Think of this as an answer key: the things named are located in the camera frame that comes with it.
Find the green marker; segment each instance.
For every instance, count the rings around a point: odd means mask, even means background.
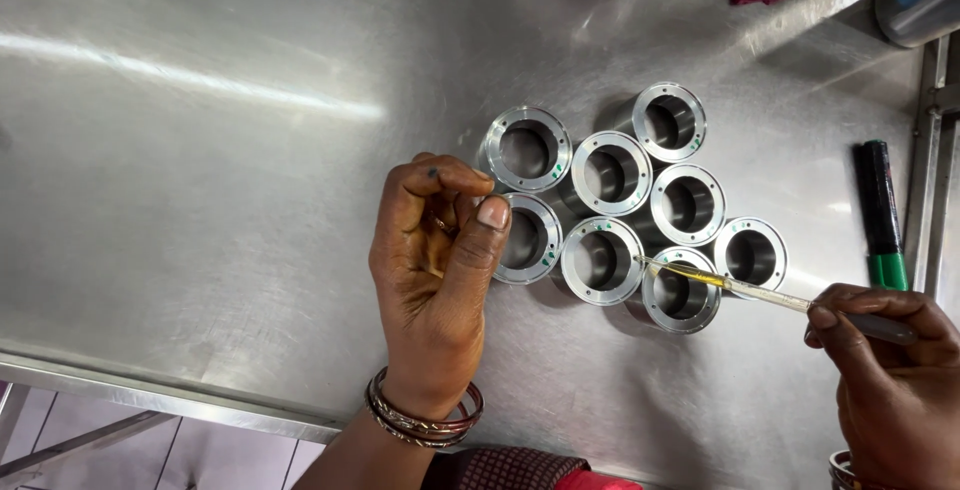
[[[887,144],[880,139],[853,148],[856,185],[860,194],[863,226],[870,257],[870,283],[874,287],[908,291],[897,204],[894,202]]]

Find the stainless steel table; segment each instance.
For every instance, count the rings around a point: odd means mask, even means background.
[[[784,289],[867,282],[848,146],[905,204],[921,55],[859,0],[0,0],[0,378],[324,440],[385,361],[382,180],[474,157],[531,103],[584,138],[658,80],[699,95],[729,213]],[[691,337],[497,284],[474,443],[697,488],[823,488],[836,372],[803,317],[725,300]]]

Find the bangle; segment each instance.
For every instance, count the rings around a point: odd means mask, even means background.
[[[898,490],[893,486],[860,480],[850,469],[850,459],[849,450],[830,455],[830,478],[833,479],[835,490]]]
[[[483,415],[484,400],[480,389],[473,382],[466,387],[466,393],[473,400],[473,413],[468,415],[461,401],[457,409],[462,419],[454,421],[423,421],[403,413],[383,398],[381,384],[387,375],[385,367],[373,377],[364,390],[364,405],[380,426],[391,435],[420,447],[446,448],[460,443],[468,430],[480,421]]]

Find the dropper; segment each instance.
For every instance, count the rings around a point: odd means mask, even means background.
[[[772,302],[778,306],[790,308],[791,310],[796,310],[798,312],[806,313],[808,310],[810,310],[810,306],[813,305],[812,300],[801,299],[792,295],[778,293],[777,291],[764,289],[745,281],[740,281],[738,279],[723,275],[715,275],[714,273],[704,271],[696,267],[681,265],[680,263],[656,261],[655,259],[647,257],[646,255],[641,255],[640,259],[650,266],[666,269],[672,273],[686,276],[697,281],[702,281],[708,285],[715,285],[733,293],[738,293],[739,295],[753,297],[754,299],[758,300],[766,300],[767,302]],[[917,341],[917,331],[914,330],[909,324],[904,324],[899,321],[886,319],[873,314],[844,313],[844,316],[846,316],[853,326],[857,327],[860,332],[863,332],[867,336],[886,340],[887,342],[892,342],[901,346],[909,346]]]

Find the floor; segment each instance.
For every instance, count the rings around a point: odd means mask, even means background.
[[[2,463],[142,409],[31,389]],[[67,460],[22,490],[287,490],[323,445],[178,417]]]

